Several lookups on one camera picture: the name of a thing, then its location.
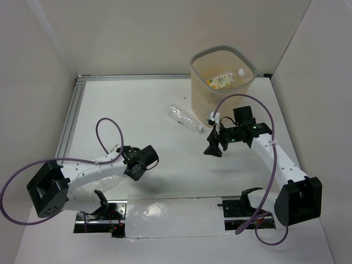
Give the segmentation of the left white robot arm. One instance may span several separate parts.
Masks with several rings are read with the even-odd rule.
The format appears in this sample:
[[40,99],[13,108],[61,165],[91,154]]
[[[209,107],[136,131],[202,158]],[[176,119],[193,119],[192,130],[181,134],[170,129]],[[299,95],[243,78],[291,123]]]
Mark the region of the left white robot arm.
[[112,206],[100,187],[95,187],[87,196],[76,190],[111,176],[127,175],[138,181],[148,166],[157,163],[159,157],[155,149],[148,145],[142,150],[124,146],[117,151],[88,163],[45,162],[27,184],[36,213],[40,218],[53,217],[58,212],[82,211],[95,219],[103,219]]

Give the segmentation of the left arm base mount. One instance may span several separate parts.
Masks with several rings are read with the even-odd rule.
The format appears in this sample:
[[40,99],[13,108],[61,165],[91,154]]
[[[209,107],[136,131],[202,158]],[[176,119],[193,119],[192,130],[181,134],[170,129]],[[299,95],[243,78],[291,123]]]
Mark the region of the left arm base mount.
[[73,233],[102,233],[110,234],[113,238],[126,238],[125,218],[127,211],[127,203],[127,200],[109,201],[109,210],[103,216],[78,212],[76,214]]

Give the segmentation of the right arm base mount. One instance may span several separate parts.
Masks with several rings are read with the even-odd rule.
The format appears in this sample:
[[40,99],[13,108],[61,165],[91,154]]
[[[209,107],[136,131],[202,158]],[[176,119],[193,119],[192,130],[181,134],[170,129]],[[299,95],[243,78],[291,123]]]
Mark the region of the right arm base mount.
[[[255,209],[249,209],[243,206],[240,200],[222,200],[217,204],[223,210],[225,230],[236,230],[240,225],[245,223]],[[273,217],[268,216],[259,217],[254,220],[247,229],[274,229],[276,227]]]

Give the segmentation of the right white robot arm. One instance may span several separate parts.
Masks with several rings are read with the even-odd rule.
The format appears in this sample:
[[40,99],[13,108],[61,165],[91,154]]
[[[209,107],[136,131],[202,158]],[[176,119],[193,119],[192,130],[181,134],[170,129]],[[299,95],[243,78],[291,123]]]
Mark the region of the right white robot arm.
[[266,166],[275,173],[280,192],[274,198],[274,214],[281,225],[288,227],[320,217],[322,183],[310,178],[284,152],[272,137],[272,130],[266,123],[257,123],[251,107],[233,110],[235,125],[226,128],[219,113],[211,112],[207,118],[213,127],[207,141],[205,155],[221,157],[230,143],[243,142],[255,151]]

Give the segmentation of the square bottle orange label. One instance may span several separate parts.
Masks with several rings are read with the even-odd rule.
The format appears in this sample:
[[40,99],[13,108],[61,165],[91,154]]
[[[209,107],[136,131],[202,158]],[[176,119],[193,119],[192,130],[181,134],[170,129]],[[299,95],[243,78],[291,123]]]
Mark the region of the square bottle orange label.
[[214,90],[228,90],[238,87],[244,83],[246,72],[243,68],[235,72],[226,72],[212,77],[206,84]]

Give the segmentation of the clear bottle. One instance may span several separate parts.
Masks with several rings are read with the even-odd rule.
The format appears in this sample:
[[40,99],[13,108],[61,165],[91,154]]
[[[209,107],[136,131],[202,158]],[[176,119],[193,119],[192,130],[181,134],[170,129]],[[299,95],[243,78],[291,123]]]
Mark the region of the clear bottle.
[[113,175],[110,177],[106,177],[106,178],[85,184],[77,188],[75,191],[78,192],[79,194],[86,195],[86,196],[90,194],[94,194],[95,190],[99,190],[104,193],[108,190],[115,188],[117,185],[120,184],[121,181],[122,181],[121,176]]
[[191,131],[197,131],[199,133],[203,132],[204,126],[198,121],[198,119],[174,103],[168,105],[167,115],[178,124]]

